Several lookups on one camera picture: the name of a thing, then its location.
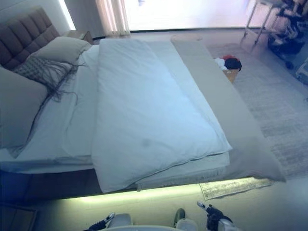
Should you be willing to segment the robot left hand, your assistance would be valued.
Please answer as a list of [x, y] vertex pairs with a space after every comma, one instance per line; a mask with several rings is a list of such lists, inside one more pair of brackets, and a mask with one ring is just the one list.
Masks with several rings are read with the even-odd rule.
[[115, 217], [115, 212], [110, 213], [106, 218], [103, 220], [91, 225], [87, 230], [88, 231], [100, 231], [106, 228], [108, 222], [110, 222]]

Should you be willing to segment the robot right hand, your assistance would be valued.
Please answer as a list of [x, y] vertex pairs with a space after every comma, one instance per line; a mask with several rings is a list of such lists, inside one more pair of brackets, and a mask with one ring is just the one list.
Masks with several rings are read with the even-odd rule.
[[218, 223], [224, 216], [223, 213], [212, 205], [205, 205], [201, 201], [197, 201], [197, 205], [207, 213], [207, 230], [217, 231]]

